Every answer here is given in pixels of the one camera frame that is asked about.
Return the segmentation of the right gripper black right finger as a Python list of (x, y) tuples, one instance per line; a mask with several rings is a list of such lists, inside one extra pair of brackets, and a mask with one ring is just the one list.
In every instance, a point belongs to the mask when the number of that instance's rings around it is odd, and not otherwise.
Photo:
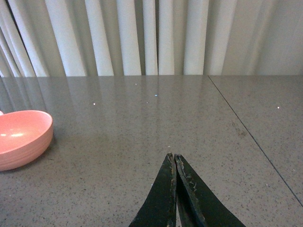
[(175, 155), (175, 163), (178, 213), (183, 227), (245, 226), (220, 202), (182, 155)]

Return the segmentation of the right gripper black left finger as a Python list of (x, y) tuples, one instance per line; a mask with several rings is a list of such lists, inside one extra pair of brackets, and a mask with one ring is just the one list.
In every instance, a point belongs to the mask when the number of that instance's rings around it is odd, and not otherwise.
[(131, 227), (176, 226), (177, 170), (174, 156), (168, 153), (151, 190), (131, 222)]

